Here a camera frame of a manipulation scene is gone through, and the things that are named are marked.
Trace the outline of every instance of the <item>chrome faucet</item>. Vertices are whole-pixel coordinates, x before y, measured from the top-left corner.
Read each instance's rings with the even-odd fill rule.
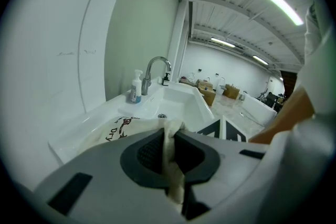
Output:
[[[161,56],[154,57],[152,60],[149,61],[148,66],[147,66],[147,71],[144,79],[142,80],[142,86],[141,86],[141,94],[142,95],[147,95],[148,94],[148,87],[151,85],[151,69],[152,69],[152,64],[157,61],[161,60],[164,61],[165,64],[167,65],[167,70],[172,71],[172,66],[170,62]]]

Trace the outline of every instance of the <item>fluorescent light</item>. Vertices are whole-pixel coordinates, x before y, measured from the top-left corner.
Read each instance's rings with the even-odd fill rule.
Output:
[[[284,13],[296,24],[303,25],[303,20],[299,17],[299,15],[292,9],[291,6],[285,0],[271,0],[274,4],[276,4],[279,8],[282,9]]]
[[[234,48],[234,47],[235,47],[235,45],[232,45],[232,44],[230,44],[230,43],[228,43],[228,42],[219,40],[219,39],[214,38],[214,37],[212,37],[211,40],[212,40],[212,41],[215,41],[215,42],[218,42],[218,43],[221,43],[221,44],[224,44],[224,45],[227,45],[227,46],[229,46],[229,47],[231,47],[231,48]]]
[[[265,65],[268,65],[268,63],[266,63],[264,60],[260,59],[258,56],[253,55],[253,58],[257,59],[259,62],[262,62]]]

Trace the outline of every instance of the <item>sink basin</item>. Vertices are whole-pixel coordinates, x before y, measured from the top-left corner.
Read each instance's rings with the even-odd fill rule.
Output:
[[[214,119],[197,88],[181,83],[168,87],[152,82],[148,95],[143,95],[138,104],[129,101],[129,92],[121,94],[98,108],[78,117],[57,131],[48,141],[49,146],[62,163],[77,156],[81,143],[92,132],[104,127],[110,119],[133,116],[142,119],[183,120],[188,130],[197,132]]]

